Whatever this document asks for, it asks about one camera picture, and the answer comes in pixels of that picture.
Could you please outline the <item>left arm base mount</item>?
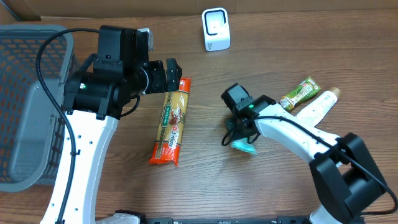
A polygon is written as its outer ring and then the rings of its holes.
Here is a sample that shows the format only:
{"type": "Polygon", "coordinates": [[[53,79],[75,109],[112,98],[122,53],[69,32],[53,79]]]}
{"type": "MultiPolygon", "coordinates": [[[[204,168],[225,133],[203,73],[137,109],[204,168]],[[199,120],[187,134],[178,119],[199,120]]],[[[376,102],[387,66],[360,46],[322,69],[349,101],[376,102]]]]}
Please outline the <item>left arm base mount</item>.
{"type": "Polygon", "coordinates": [[[147,224],[144,213],[130,210],[116,210],[113,216],[97,220],[96,224],[147,224]]]}

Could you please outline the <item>red spaghetti packet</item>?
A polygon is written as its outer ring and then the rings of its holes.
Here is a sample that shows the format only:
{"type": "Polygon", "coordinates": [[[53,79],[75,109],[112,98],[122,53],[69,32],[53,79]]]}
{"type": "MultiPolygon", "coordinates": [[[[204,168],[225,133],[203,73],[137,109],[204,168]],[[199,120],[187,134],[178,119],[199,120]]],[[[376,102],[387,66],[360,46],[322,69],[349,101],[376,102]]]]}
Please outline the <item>red spaghetti packet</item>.
{"type": "Polygon", "coordinates": [[[178,166],[192,79],[181,78],[177,91],[165,94],[154,150],[149,164],[173,162],[178,166]]]}

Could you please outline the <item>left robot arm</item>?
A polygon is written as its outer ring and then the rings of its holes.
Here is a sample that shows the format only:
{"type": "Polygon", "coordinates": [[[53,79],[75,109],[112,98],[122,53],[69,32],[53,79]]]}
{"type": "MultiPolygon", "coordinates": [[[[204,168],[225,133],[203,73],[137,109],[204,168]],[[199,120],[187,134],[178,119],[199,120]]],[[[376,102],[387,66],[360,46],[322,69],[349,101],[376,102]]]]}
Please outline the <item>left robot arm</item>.
{"type": "Polygon", "coordinates": [[[97,52],[66,80],[55,104],[67,133],[44,223],[94,223],[104,158],[123,107],[179,88],[182,69],[174,58],[149,60],[148,28],[101,26],[97,33],[97,52]]]}

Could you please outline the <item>white Pantene tube gold cap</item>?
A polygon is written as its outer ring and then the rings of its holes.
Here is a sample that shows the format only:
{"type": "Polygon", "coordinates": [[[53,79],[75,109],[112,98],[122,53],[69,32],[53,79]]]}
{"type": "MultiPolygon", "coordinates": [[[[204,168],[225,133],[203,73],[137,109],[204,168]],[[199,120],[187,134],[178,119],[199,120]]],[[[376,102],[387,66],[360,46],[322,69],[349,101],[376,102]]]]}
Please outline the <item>white Pantene tube gold cap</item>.
{"type": "Polygon", "coordinates": [[[341,90],[337,87],[331,87],[299,111],[295,117],[305,124],[315,127],[322,121],[340,97],[341,90]]]}

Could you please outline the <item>teal snack packet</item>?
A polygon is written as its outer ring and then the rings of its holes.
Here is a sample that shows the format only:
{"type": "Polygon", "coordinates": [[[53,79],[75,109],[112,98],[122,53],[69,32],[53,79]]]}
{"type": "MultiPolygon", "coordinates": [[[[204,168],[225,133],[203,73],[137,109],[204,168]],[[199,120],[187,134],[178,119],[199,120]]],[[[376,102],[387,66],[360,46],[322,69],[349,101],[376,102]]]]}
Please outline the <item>teal snack packet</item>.
{"type": "Polygon", "coordinates": [[[253,144],[248,142],[248,138],[237,139],[231,142],[231,147],[239,149],[240,151],[256,155],[256,148],[253,144]]]}

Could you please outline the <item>green snack packet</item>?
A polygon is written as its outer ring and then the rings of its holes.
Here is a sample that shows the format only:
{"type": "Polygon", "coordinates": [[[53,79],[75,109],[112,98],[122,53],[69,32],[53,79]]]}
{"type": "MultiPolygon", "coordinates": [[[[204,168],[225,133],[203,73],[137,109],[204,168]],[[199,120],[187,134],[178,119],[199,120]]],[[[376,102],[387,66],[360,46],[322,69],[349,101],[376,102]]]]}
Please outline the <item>green snack packet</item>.
{"type": "Polygon", "coordinates": [[[320,90],[320,85],[312,77],[307,77],[294,90],[283,96],[279,103],[283,109],[292,111],[298,104],[314,97],[320,90]]]}

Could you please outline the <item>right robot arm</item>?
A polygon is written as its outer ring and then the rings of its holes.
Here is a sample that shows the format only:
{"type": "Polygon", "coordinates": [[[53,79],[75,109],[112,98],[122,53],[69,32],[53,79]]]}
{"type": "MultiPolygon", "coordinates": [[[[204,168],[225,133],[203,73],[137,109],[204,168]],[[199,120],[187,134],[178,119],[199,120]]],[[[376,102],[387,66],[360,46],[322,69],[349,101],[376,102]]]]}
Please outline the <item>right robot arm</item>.
{"type": "Polygon", "coordinates": [[[305,124],[266,95],[255,99],[235,83],[221,95],[233,118],[222,140],[259,136],[271,138],[309,165],[320,207],[306,223],[362,223],[366,208],[388,193],[387,186],[364,141],[353,133],[339,137],[305,124]]]}

